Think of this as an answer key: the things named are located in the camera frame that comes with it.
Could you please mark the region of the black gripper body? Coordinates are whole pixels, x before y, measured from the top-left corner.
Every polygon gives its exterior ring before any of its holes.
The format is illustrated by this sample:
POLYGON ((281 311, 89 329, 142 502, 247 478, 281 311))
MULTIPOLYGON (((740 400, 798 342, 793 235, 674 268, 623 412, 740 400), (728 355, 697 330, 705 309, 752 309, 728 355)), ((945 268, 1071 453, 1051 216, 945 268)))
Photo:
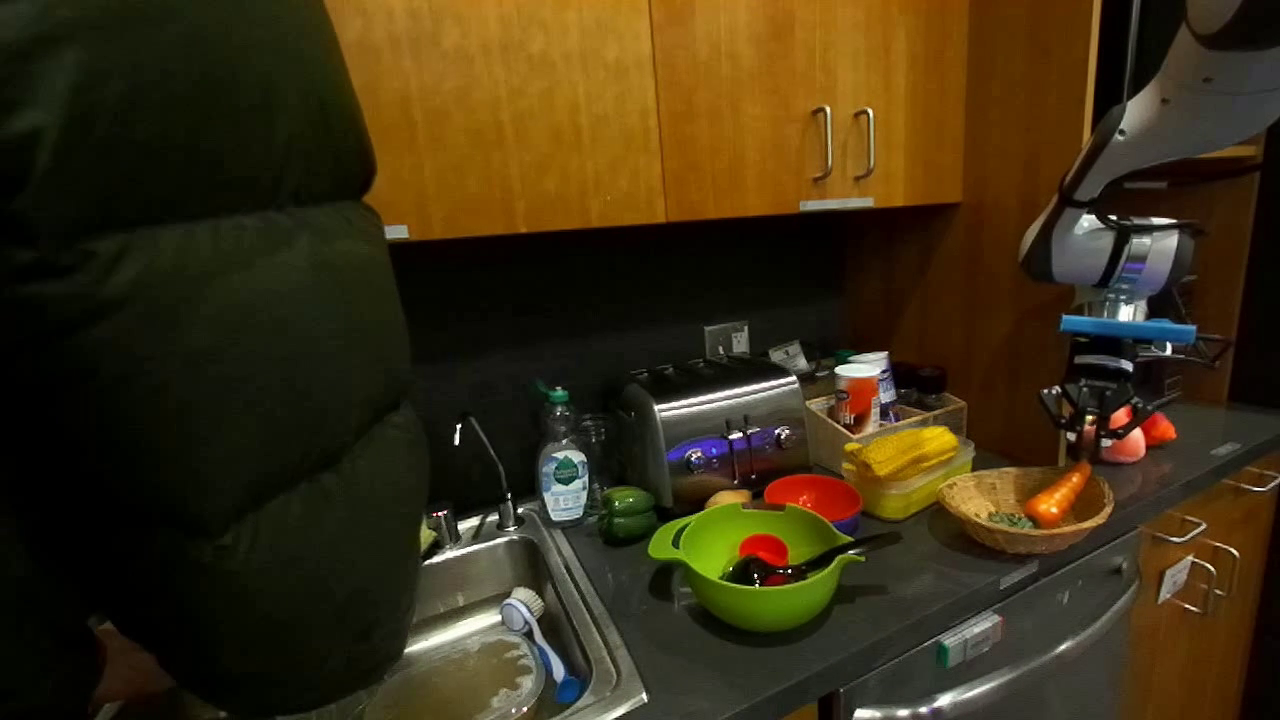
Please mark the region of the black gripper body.
POLYGON ((1078 425, 1103 418, 1108 429, 1127 425, 1127 405, 1138 395, 1177 391, 1177 385, 1138 342, 1088 336, 1067 342, 1059 386, 1078 406, 1078 425))

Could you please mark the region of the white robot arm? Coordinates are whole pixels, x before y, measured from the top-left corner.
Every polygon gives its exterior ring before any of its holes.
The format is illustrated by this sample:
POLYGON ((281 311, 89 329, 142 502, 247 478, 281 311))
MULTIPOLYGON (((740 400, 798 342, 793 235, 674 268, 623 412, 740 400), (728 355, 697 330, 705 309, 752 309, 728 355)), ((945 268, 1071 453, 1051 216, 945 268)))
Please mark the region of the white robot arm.
POLYGON ((1161 212, 1108 212, 1138 173, 1267 133, 1280 118, 1278 0, 1185 0, 1161 69, 1094 129, 1088 149, 1019 240, 1019 268, 1063 283, 1067 368, 1039 391, 1067 461, 1098 461, 1177 391, 1161 360, 1205 365, 1191 320, 1158 311, 1191 262, 1191 228, 1161 212))

